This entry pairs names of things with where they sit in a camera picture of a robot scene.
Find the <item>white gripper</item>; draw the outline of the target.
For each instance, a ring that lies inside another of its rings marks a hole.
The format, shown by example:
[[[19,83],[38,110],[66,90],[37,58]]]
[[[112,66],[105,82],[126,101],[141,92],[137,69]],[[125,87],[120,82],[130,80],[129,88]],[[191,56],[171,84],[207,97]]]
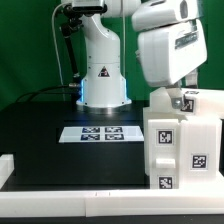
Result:
[[[138,49],[143,75],[149,86],[170,86],[185,77],[187,88],[198,88],[198,71],[207,59],[203,27],[199,19],[142,32]],[[182,108],[180,87],[168,89],[173,108]]]

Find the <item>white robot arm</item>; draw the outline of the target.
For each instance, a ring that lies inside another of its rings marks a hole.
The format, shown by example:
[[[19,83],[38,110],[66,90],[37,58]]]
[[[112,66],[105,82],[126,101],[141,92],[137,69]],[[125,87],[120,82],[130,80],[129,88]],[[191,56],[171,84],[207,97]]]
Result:
[[[87,74],[81,79],[82,110],[110,113],[131,104],[120,72],[120,39],[103,18],[129,16],[139,33],[136,56],[148,85],[164,87],[171,106],[185,104],[180,80],[207,59],[199,0],[61,0],[68,30],[84,32]]]

